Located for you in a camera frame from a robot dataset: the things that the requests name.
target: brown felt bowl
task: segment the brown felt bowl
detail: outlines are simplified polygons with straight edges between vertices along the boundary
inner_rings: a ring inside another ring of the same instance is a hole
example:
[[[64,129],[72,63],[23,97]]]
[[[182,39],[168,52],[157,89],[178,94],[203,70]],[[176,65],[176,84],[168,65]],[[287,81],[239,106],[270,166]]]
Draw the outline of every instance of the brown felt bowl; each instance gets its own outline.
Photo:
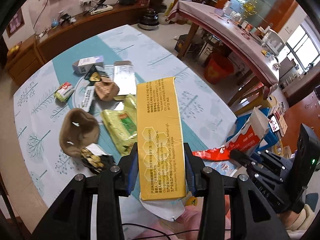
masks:
[[[60,147],[66,155],[81,157],[81,149],[97,143],[99,124],[97,120],[81,108],[73,108],[64,118],[60,135]]]

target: white and blue tablecloth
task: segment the white and blue tablecloth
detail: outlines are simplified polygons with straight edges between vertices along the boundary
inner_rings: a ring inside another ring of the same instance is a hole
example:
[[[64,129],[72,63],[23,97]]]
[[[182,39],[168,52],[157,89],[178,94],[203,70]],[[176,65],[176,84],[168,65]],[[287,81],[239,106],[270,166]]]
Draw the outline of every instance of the white and blue tablecloth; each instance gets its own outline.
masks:
[[[14,95],[14,116],[21,152],[39,194],[50,206],[64,187],[78,173],[91,176],[81,161],[63,153],[59,132],[65,114],[77,107],[74,97],[84,93],[80,87],[68,100],[59,104],[53,98],[60,84],[68,81],[79,87],[83,76],[74,73],[72,63],[92,56],[104,56],[105,65],[130,60],[137,82],[148,82],[175,76],[183,139],[191,149],[218,147],[225,141],[236,117],[217,94],[190,68],[138,30],[124,25],[89,38],[45,64],[34,73]],[[97,107],[95,116],[99,116]],[[112,154],[120,155],[106,128],[100,123],[98,144]],[[225,175],[236,165],[231,162],[206,162]],[[139,196],[139,182],[133,195]]]

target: pink tablecloth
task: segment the pink tablecloth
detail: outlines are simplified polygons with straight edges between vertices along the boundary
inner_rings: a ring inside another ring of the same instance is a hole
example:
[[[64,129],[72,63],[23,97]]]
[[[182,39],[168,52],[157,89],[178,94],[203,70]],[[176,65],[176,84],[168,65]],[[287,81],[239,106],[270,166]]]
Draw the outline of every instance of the pink tablecloth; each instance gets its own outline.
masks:
[[[169,19],[177,15],[189,19],[217,36],[223,43],[230,47],[248,67],[255,73],[259,80],[270,87],[279,82],[279,71],[273,66],[276,60],[266,58],[261,51],[263,48],[252,37],[246,39],[237,26],[230,20],[217,16],[215,8],[189,1],[178,1],[169,14]]]

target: yellow green bag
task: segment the yellow green bag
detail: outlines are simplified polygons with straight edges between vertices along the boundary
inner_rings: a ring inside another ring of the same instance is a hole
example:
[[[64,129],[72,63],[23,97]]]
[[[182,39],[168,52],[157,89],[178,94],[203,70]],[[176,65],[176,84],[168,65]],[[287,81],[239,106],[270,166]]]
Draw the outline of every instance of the yellow green bag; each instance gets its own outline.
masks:
[[[124,99],[124,109],[103,110],[103,123],[119,153],[124,156],[131,152],[137,141],[137,104],[135,96],[129,94]]]

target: table leg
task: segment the table leg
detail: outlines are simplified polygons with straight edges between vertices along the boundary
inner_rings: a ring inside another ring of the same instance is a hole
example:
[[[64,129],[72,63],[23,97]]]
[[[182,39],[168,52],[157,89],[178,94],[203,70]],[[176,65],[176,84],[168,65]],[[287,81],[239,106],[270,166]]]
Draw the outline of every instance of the table leg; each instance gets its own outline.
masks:
[[[242,85],[242,83],[244,83],[244,82],[247,80],[247,78],[250,77],[250,75],[251,75],[252,73],[253,73],[252,70],[249,69],[249,70],[239,79],[239,81],[237,82],[237,85],[238,85],[238,86]]]
[[[257,76],[254,76],[247,84],[245,84],[241,90],[239,90],[229,101],[228,106],[232,106],[241,96],[243,96],[246,92],[248,92],[251,88],[256,86],[260,80]]]
[[[199,25],[197,25],[195,23],[193,23],[191,25],[190,31],[189,31],[185,41],[183,42],[182,48],[180,49],[180,51],[177,55],[178,59],[182,59],[184,57],[184,55],[186,54],[187,49],[189,48],[189,45],[198,30],[198,27],[199,27]]]

